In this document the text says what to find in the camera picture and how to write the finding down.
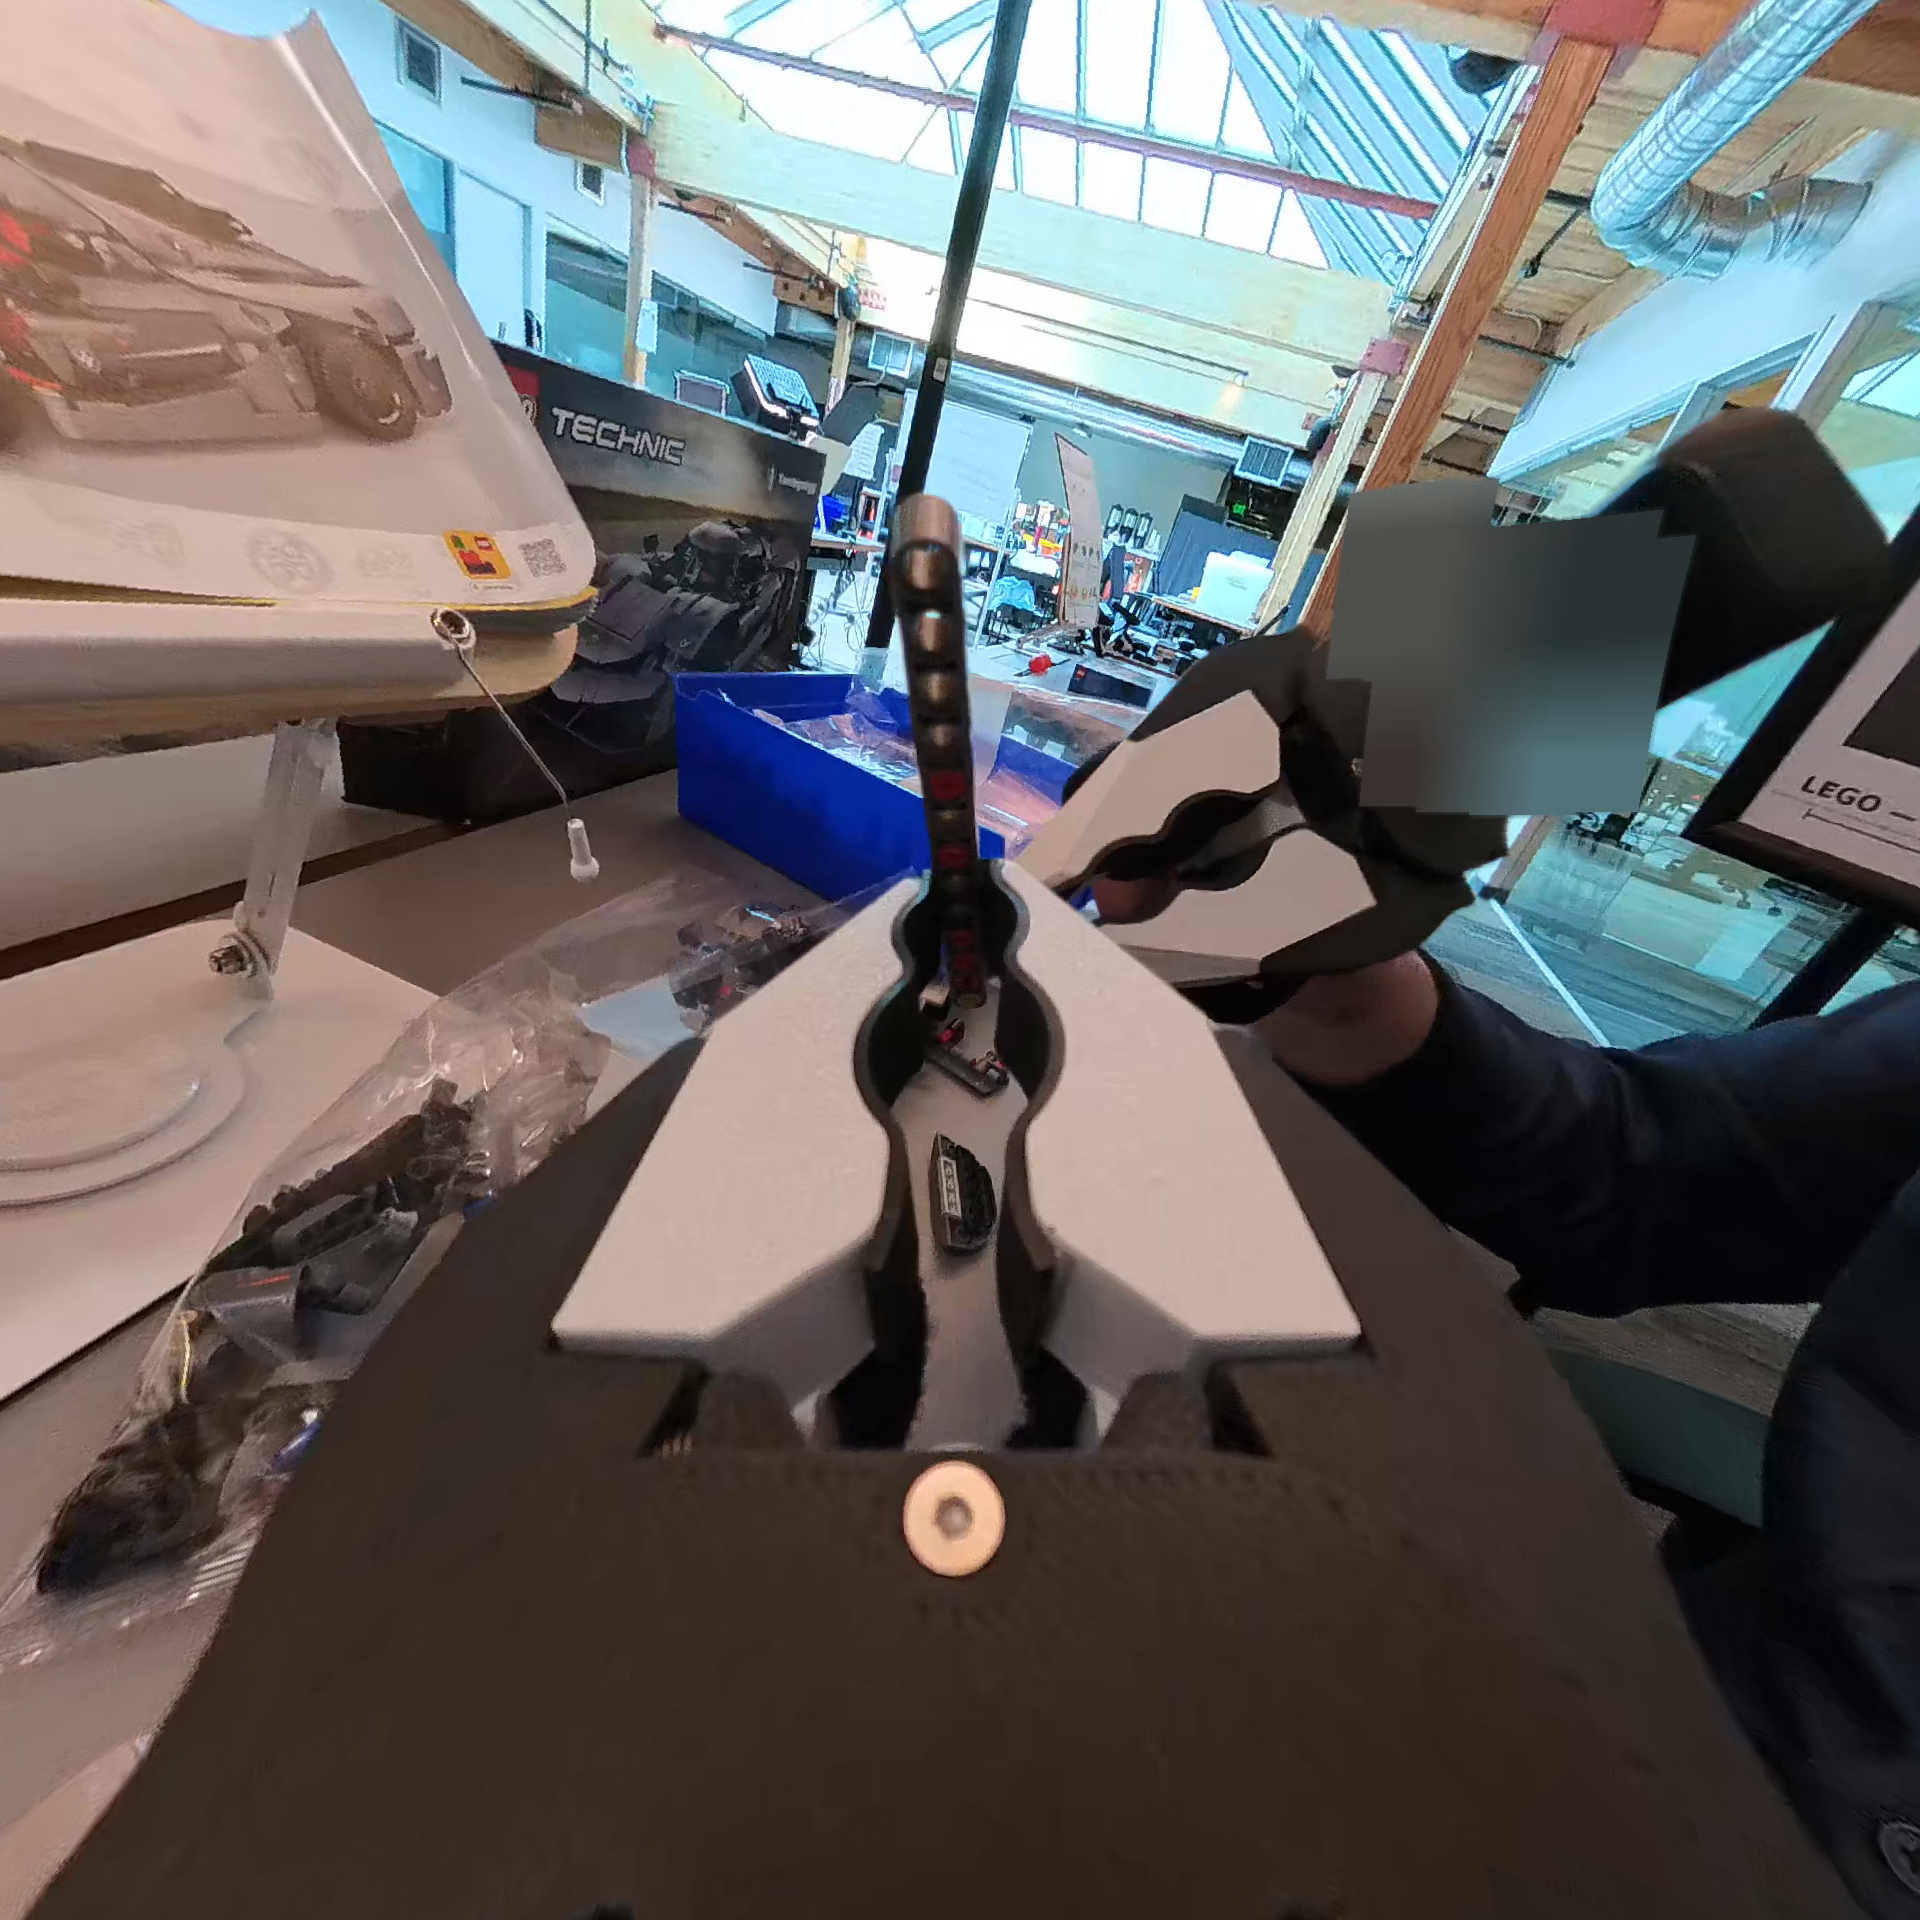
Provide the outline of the white board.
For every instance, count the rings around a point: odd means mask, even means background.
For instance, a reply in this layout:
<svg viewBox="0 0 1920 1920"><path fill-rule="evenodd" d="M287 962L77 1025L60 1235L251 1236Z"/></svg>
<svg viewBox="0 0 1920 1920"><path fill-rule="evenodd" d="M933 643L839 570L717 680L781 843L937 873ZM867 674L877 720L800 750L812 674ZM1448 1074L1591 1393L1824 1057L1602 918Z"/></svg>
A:
<svg viewBox="0 0 1920 1920"><path fill-rule="evenodd" d="M1016 515L1033 426L948 398L922 491L947 501L964 523L1004 526Z"/></svg>

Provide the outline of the led light panel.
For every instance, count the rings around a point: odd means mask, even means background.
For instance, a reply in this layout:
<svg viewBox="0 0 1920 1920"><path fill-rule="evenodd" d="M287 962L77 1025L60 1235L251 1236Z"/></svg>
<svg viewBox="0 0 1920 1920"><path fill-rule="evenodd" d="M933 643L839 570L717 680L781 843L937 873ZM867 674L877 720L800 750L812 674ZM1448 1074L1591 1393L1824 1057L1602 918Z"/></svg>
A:
<svg viewBox="0 0 1920 1920"><path fill-rule="evenodd" d="M759 429L805 442L821 427L821 408L794 368L748 355L730 377L730 386L740 413Z"/></svg>

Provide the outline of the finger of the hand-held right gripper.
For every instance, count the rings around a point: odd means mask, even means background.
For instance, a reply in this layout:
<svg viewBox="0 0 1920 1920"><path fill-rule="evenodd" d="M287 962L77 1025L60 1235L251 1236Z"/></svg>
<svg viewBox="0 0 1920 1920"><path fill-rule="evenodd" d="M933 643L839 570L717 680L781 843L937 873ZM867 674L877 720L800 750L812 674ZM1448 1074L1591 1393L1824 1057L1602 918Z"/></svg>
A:
<svg viewBox="0 0 1920 1920"><path fill-rule="evenodd" d="M1268 850L1292 828L1281 725L1243 691L1117 742L1029 841L1023 886L1060 900L1099 881L1259 897Z"/></svg>
<svg viewBox="0 0 1920 1920"><path fill-rule="evenodd" d="M1151 918L1099 926L1172 987L1259 976L1274 954L1376 908L1357 857L1316 829L1288 829L1232 886L1191 886Z"/></svg>

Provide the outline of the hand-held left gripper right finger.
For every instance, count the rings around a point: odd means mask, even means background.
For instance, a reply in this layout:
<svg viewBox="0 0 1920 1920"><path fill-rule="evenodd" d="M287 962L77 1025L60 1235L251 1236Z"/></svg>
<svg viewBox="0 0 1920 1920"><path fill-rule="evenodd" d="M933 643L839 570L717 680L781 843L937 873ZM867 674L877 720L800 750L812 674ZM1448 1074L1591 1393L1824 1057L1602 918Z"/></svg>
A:
<svg viewBox="0 0 1920 1920"><path fill-rule="evenodd" d="M1360 1320L1211 1022L1045 882L999 885L1047 1044L1023 1141L1045 1352L1115 1402L1145 1377L1348 1352Z"/></svg>

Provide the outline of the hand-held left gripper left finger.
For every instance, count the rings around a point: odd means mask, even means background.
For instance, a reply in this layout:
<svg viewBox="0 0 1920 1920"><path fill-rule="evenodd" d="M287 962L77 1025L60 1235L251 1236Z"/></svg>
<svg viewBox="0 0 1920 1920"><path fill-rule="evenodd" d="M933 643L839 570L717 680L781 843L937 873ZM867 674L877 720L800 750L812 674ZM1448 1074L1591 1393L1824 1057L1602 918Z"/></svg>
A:
<svg viewBox="0 0 1920 1920"><path fill-rule="evenodd" d="M856 1052L919 892L900 877L708 1029L551 1321L565 1352L696 1360L788 1405L872 1353L892 1139Z"/></svg>

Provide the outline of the person's right hand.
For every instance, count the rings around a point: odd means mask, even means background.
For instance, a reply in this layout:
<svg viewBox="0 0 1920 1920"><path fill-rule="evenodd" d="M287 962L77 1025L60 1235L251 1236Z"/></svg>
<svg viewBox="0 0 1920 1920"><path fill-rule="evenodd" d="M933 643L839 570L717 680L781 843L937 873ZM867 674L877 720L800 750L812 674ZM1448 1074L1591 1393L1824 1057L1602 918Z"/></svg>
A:
<svg viewBox="0 0 1920 1920"><path fill-rule="evenodd" d="M1437 1025L1448 976L1407 952L1351 973L1306 981L1257 1022L1267 1052L1316 1089L1360 1089L1413 1060Z"/></svg>

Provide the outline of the blue plastic bin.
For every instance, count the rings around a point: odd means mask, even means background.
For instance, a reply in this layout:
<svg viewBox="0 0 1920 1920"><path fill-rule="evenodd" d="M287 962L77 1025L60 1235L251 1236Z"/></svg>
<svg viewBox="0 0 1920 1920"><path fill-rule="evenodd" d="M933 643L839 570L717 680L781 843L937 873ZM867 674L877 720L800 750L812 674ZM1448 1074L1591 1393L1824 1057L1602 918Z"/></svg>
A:
<svg viewBox="0 0 1920 1920"><path fill-rule="evenodd" d="M856 683L869 689L859 674L680 674L680 814L821 899L923 875L931 852L919 766L899 781L753 713L759 705L809 705ZM980 856L1024 850L1075 772L1024 754L1013 769L976 772Z"/></svg>

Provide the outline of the partly built lego car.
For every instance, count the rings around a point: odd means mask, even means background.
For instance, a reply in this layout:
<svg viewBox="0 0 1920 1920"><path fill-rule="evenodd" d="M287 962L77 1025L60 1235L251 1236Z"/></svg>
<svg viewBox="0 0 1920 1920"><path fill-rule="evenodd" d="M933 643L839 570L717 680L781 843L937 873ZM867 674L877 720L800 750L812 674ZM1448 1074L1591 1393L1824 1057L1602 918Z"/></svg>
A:
<svg viewBox="0 0 1920 1920"><path fill-rule="evenodd" d="M684 1027L705 1034L775 976L831 938L847 912L836 904L738 904L713 918L684 924L667 990Z"/></svg>

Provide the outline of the black white tag sign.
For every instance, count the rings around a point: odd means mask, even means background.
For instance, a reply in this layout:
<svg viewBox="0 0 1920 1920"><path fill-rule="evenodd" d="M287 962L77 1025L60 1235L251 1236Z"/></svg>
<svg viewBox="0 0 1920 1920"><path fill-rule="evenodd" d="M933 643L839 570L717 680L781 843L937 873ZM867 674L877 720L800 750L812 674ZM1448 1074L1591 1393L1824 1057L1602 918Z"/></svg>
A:
<svg viewBox="0 0 1920 1920"><path fill-rule="evenodd" d="M1919 926L1919 517L1818 641L1688 841Z"/></svg>

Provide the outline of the grey lego beam red pins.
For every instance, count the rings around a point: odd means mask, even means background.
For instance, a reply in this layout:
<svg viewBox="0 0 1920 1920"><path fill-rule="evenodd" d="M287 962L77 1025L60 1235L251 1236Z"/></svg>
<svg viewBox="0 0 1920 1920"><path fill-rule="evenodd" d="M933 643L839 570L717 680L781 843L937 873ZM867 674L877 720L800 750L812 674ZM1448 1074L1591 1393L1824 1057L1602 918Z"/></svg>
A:
<svg viewBox="0 0 1920 1920"><path fill-rule="evenodd" d="M929 828L929 899L940 922L948 1005L987 1000L987 873L978 852L961 523L933 494L899 502L885 582L897 627Z"/></svg>

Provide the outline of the white wooden book stand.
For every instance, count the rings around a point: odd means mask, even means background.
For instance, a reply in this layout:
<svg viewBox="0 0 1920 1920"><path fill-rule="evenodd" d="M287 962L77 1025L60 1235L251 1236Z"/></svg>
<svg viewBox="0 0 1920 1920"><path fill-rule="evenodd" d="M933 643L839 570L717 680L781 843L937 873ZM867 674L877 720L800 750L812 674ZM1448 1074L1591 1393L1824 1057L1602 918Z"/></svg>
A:
<svg viewBox="0 0 1920 1920"><path fill-rule="evenodd" d="M336 725L506 712L570 662L592 565L536 582L5 598L5 742L273 725L242 893L5 981L5 1396L186 1285L253 1177L418 1009L291 936Z"/></svg>

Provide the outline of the clear bag of grey parts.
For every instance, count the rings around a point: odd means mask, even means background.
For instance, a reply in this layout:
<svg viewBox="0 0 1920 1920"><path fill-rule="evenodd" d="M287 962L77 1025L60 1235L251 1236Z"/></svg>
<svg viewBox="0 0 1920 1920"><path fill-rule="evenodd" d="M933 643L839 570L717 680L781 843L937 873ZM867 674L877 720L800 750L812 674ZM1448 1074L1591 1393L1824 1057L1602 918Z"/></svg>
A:
<svg viewBox="0 0 1920 1920"><path fill-rule="evenodd" d="M644 1066L700 1038L667 990L676 932L748 904L696 868L603 904L432 1002L261 1177L183 1289L268 1363L352 1341L420 1245L523 1182Z"/></svg>

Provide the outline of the black grey lego plate assembly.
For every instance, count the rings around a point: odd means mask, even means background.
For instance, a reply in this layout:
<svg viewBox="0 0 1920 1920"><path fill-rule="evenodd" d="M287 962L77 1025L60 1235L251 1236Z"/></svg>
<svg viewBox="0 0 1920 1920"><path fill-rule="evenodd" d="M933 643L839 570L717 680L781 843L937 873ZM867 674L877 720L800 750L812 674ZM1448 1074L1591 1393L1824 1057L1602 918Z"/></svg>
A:
<svg viewBox="0 0 1920 1920"><path fill-rule="evenodd" d="M986 1163L948 1134L935 1134L929 1150L929 1217L933 1238L947 1259L983 1252L997 1233L997 1193Z"/></svg>

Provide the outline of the black pole with round disc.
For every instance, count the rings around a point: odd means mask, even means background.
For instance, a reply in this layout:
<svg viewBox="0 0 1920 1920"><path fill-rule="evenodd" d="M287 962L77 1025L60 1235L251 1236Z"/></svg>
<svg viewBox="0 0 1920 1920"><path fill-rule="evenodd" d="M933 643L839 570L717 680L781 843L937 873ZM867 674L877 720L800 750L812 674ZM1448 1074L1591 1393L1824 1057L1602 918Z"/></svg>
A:
<svg viewBox="0 0 1920 1920"><path fill-rule="evenodd" d="M991 59L975 106L964 170L957 179L945 276L933 308L919 388L915 393L916 404L903 442L899 490L887 520L889 542L899 540L906 531L906 506L929 490L929 469L945 419L957 330L964 318L976 253L991 214L1007 121L1017 96L1017 68L1029 11L1029 2L997 4Z"/></svg>

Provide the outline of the white instruction booklet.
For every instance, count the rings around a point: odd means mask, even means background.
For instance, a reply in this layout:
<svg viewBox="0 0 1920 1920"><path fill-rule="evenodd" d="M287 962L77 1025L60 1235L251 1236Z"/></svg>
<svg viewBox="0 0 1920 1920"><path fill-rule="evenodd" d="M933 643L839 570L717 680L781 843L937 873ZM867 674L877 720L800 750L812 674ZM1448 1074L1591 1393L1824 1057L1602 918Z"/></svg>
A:
<svg viewBox="0 0 1920 1920"><path fill-rule="evenodd" d="M572 609L592 537L346 61L5 4L5 577Z"/></svg>

